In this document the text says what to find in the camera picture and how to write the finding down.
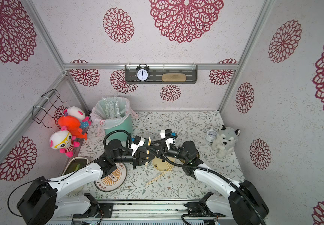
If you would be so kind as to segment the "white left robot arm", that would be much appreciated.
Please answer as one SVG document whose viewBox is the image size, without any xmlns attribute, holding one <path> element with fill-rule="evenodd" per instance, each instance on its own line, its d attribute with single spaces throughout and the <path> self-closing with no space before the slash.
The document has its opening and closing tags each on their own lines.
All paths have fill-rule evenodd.
<svg viewBox="0 0 324 225">
<path fill-rule="evenodd" d="M 31 182 L 28 190 L 17 203 L 17 209 L 28 225 L 45 225 L 51 219 L 81 215 L 95 217 L 101 207 L 92 194 L 67 197 L 67 194 L 87 183 L 101 180 L 117 169 L 117 163 L 131 162 L 134 167 L 159 157 L 163 149 L 146 146 L 141 139 L 134 139 L 127 146 L 114 139 L 104 144 L 104 153 L 75 172 L 51 178 L 39 177 Z"/>
</svg>

